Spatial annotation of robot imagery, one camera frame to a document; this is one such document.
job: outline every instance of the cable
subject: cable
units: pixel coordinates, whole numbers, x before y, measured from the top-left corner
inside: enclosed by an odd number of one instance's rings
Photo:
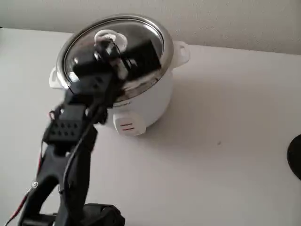
[[[70,155],[70,158],[67,162],[67,166],[65,168],[65,172],[64,172],[64,175],[63,175],[63,200],[65,202],[66,209],[67,209],[68,213],[70,214],[70,217],[72,218],[72,220],[74,221],[74,223],[77,226],[83,226],[83,225],[81,224],[80,219],[77,217],[77,215],[72,212],[71,207],[70,207],[70,203],[68,201],[68,195],[67,195],[67,192],[68,192],[68,189],[69,189],[68,177],[69,177],[69,173],[70,173],[70,170],[71,170],[71,166],[72,166],[72,164],[74,162],[74,159],[75,159],[75,157],[78,153],[79,146],[82,144],[85,137],[88,135],[91,127],[94,125],[94,123],[98,119],[99,114],[102,113],[102,110],[103,110],[103,108],[99,107],[97,113],[94,115],[91,122],[87,125],[85,131],[83,132],[82,136],[80,137],[78,143],[76,144],[76,146],[74,147],[74,149],[73,149],[73,151]]]
[[[16,216],[18,216],[18,214],[19,214],[20,210],[22,209],[22,207],[24,206],[24,203],[26,202],[27,197],[28,197],[28,195],[29,195],[29,193],[30,193],[31,190],[32,190],[32,188],[30,188],[30,189],[26,192],[26,194],[24,195],[24,197],[23,197],[21,203],[19,204],[18,208],[17,208],[16,211],[13,213],[13,215],[11,215],[11,217],[10,217],[9,220],[4,224],[4,226],[7,226],[13,219],[16,218]]]
[[[50,111],[50,112],[48,113],[48,115],[49,115],[49,117],[50,117],[51,120],[54,120],[54,117],[55,117],[55,111]],[[42,139],[42,140],[41,140],[41,146],[40,146],[39,160],[38,160],[37,175],[38,175],[38,173],[39,173],[39,171],[40,171],[40,168],[41,168],[42,162],[43,162],[43,144],[44,144],[44,141],[43,141],[43,139]],[[34,184],[34,183],[32,184],[31,188],[25,193],[25,195],[24,195],[23,199],[21,200],[21,202],[20,202],[18,208],[17,208],[16,211],[11,215],[11,217],[10,217],[10,218],[8,219],[8,221],[4,224],[4,226],[7,226],[13,219],[16,218],[16,216],[18,216],[18,214],[20,213],[22,207],[24,206],[24,204],[25,204],[25,202],[26,202],[26,200],[27,200],[27,198],[28,198],[28,195],[29,195],[30,191],[31,191],[33,188],[36,188],[36,186],[37,186],[37,183],[36,183],[36,184]]]

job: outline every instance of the white wall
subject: white wall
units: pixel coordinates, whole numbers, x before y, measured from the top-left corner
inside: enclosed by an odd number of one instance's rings
[[[301,54],[301,0],[1,0],[0,26],[75,32],[138,13],[189,44]]]

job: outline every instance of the black object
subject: black object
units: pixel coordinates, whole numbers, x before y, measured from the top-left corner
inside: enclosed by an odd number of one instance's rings
[[[151,42],[124,55],[117,51],[109,55],[106,47],[100,48],[98,45],[97,52],[89,50],[77,56],[73,71],[79,81],[71,84],[64,102],[53,111],[54,119],[43,137],[48,146],[36,177],[38,186],[30,191],[18,226],[51,226],[54,222],[55,226],[123,226],[125,223],[113,205],[85,205],[91,152],[97,136],[94,124],[105,124],[107,108],[122,94],[127,80],[157,70],[161,65],[153,54]],[[119,77],[118,60],[126,66],[125,79]],[[58,213],[40,214],[42,204],[57,185],[61,197]]]
[[[287,161],[293,173],[301,180],[301,135],[295,137],[287,149]]]

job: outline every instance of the red wire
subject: red wire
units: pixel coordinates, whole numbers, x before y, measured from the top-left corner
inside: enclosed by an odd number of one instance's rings
[[[48,113],[49,117],[51,120],[54,119],[54,111],[50,111]],[[42,166],[42,161],[43,161],[43,141],[41,142],[41,149],[40,149],[40,156],[39,156],[39,161],[38,161],[38,170],[37,170],[37,174],[40,171],[40,168]],[[32,187],[26,192],[25,196],[23,197],[21,203],[19,204],[18,208],[16,209],[16,211],[13,213],[13,215],[9,218],[9,220],[5,223],[4,226],[7,226],[13,219],[15,219],[15,217],[19,214],[19,212],[21,211],[22,207],[24,206],[27,197],[31,191]]]
[[[16,211],[13,213],[13,215],[9,218],[9,220],[6,222],[6,224],[4,226],[7,226],[13,219],[15,219],[15,217],[19,214],[20,210],[22,209],[22,207],[24,206],[24,203],[27,200],[27,197],[29,195],[30,190],[25,194],[24,198],[22,199],[20,205],[18,206],[18,208],[16,209]]]

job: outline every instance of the black wire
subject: black wire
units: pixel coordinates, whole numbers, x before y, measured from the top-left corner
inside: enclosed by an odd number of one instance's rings
[[[79,150],[79,146],[81,145],[81,143],[84,141],[85,137],[88,135],[91,127],[95,124],[96,120],[99,117],[99,114],[101,113],[101,111],[103,110],[102,107],[100,107],[97,111],[97,113],[94,115],[94,117],[92,118],[91,122],[87,125],[86,130],[84,131],[84,133],[82,134],[81,138],[79,139],[78,143],[76,144],[76,146],[74,147],[72,153],[70,154],[70,158],[67,162],[67,166],[65,168],[65,172],[63,175],[63,200],[65,202],[65,206],[66,209],[68,211],[68,213],[70,214],[71,219],[73,220],[73,222],[77,225],[77,226],[83,226],[80,222],[80,219],[78,217],[78,215],[76,213],[72,212],[72,208],[70,207],[70,202],[68,200],[68,191],[69,191],[69,183],[68,183],[68,177],[69,177],[69,173],[72,167],[72,164],[74,162],[74,159],[78,153]]]

